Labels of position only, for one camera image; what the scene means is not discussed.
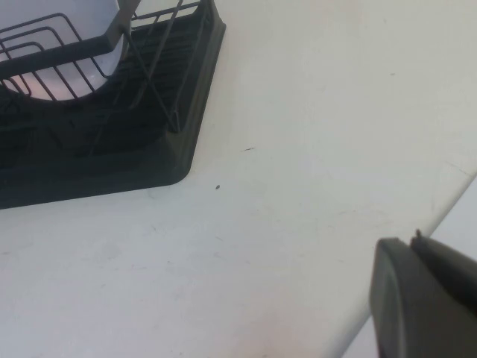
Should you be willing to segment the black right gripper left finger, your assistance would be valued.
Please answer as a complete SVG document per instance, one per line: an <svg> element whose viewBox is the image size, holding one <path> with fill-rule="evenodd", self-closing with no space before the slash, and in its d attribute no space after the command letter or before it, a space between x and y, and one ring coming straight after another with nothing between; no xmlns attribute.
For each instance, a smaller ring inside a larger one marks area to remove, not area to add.
<svg viewBox="0 0 477 358"><path fill-rule="evenodd" d="M370 285L379 357L475 357L476 302L457 302L399 239L380 239Z"/></svg>

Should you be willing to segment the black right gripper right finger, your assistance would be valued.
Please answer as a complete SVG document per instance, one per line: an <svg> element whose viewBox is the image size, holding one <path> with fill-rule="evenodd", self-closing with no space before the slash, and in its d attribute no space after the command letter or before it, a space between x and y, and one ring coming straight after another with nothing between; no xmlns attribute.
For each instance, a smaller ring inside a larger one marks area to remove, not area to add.
<svg viewBox="0 0 477 358"><path fill-rule="evenodd" d="M416 230L411 249L459 303L476 302L476 261Z"/></svg>

